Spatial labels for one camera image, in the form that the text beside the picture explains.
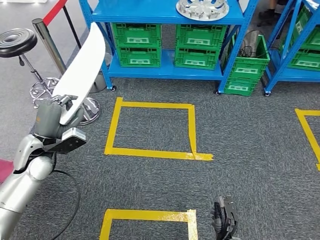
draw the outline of floor marking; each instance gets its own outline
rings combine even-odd
[[[295,113],[297,114],[306,136],[308,138],[314,154],[318,159],[318,163],[315,165],[318,170],[320,171],[320,146],[318,144],[317,140],[313,135],[310,126],[306,119],[306,116],[320,116],[320,110],[300,110],[296,108]]]
[[[198,240],[197,217],[195,210],[179,211],[152,211],[107,209],[104,214],[99,240],[109,240],[112,220],[143,220],[188,223],[189,240]]]
[[[158,109],[187,109],[188,110],[188,131],[189,140],[192,152],[179,151],[160,151],[160,150],[145,150],[134,148],[113,147],[115,132],[119,120],[122,107],[131,108],[158,108]],[[113,115],[106,139],[105,155],[125,155],[138,156],[149,158],[164,158],[164,159],[181,159],[181,160],[199,160],[212,161],[212,154],[198,153],[195,132],[195,111],[195,106],[188,103],[162,103],[162,102],[136,102],[123,101],[123,97],[117,97],[114,106]]]

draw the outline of blue shelving unit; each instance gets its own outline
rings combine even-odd
[[[217,21],[195,21],[186,18],[177,12],[177,0],[100,0],[92,10],[88,0],[79,0],[83,16],[90,28],[92,22],[98,24],[106,40],[110,45],[113,55],[111,64],[107,67],[104,62],[102,72],[108,89],[112,89],[110,77],[123,78],[150,78],[150,79],[182,79],[182,80],[207,80],[220,81],[217,92],[223,93],[223,89],[230,73],[235,57],[239,51],[247,28],[256,9],[258,0],[250,0],[245,13],[242,13],[237,0],[228,0],[229,13]],[[106,23],[106,29],[100,23]],[[223,72],[220,63],[215,69],[203,70],[195,68],[176,67],[174,65],[174,51],[163,49],[160,68],[149,67],[121,67],[115,44],[110,31],[109,23],[151,23],[151,24],[208,24],[208,25],[233,25],[238,29],[237,38],[229,58]],[[226,37],[226,42],[231,38],[234,31]]]
[[[311,10],[312,13],[311,18],[306,24],[303,30],[300,34],[299,37],[294,42],[291,49],[288,50],[290,40],[294,31],[294,27],[296,24],[297,17],[298,16],[299,8],[301,3],[305,4],[306,7]],[[291,19],[289,29],[285,41],[285,46],[282,54],[279,54],[278,50],[272,49],[271,46],[275,40],[277,35],[285,24],[285,21],[288,18],[291,10],[294,7],[294,10]],[[320,72],[312,71],[312,70],[303,70],[296,68],[289,68],[288,65],[292,60],[294,55],[300,48],[300,46],[312,32],[316,25],[320,24],[320,7],[315,10],[306,0],[289,0],[285,8],[283,10],[278,23],[273,29],[271,36],[266,43],[266,47],[269,49],[270,60],[274,66],[274,73],[272,74],[269,68],[266,69],[268,77],[268,82],[264,88],[266,96],[269,96],[272,88],[277,82],[312,82],[312,83],[320,83]]]

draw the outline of red barrier rope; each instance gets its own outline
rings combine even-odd
[[[49,25],[57,14],[64,7],[66,2],[67,0],[58,0],[51,10],[43,18],[43,22],[46,26]]]

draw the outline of metal pole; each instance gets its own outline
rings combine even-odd
[[[82,44],[79,41],[79,38],[78,37],[77,33],[75,32],[75,27],[72,24],[72,21],[71,21],[71,18],[69,14],[69,12],[67,11],[67,8],[66,6],[63,7],[64,14],[66,15],[66,20],[68,21],[69,25],[71,28],[72,33],[74,36],[74,39],[75,39],[76,44],[78,45],[78,49],[82,48]]]
[[[40,36],[43,44],[55,63],[57,68],[63,75],[67,69],[63,62],[63,58],[60,56],[59,51],[57,49],[54,42],[52,40],[51,36],[49,33],[49,30],[44,23],[42,18],[35,18],[32,21],[32,24],[35,29],[35,31]]]

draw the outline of green plastic crate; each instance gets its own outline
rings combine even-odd
[[[215,50],[177,47],[174,54],[174,65],[183,68],[213,70],[218,57],[219,52]]]
[[[279,53],[282,54],[284,43],[280,45]],[[320,71],[320,50],[299,49],[288,65],[292,69],[303,69],[311,71]]]
[[[233,79],[251,79],[258,82],[265,72],[266,66],[270,61],[266,40],[263,35],[258,35],[257,40],[256,57],[237,56],[229,74],[229,78]],[[227,59],[235,44],[235,36],[230,41],[228,54],[224,59],[223,69],[226,68]]]
[[[236,94],[242,96],[251,96],[257,83],[241,81],[229,78],[224,87],[224,94]]]
[[[177,48],[220,50],[226,25],[177,25]]]
[[[157,68],[162,62],[159,48],[118,47],[117,52],[122,67]]]
[[[161,48],[160,24],[112,23],[113,38],[117,47]]]
[[[312,16],[306,6],[303,6],[297,18],[297,22],[294,25],[294,28],[292,32],[292,37],[291,39],[291,44],[293,45],[296,39],[303,30],[305,25],[309,21]],[[312,50],[320,50],[320,26],[317,25],[313,31],[312,31],[306,41],[304,41],[301,49],[312,49]]]

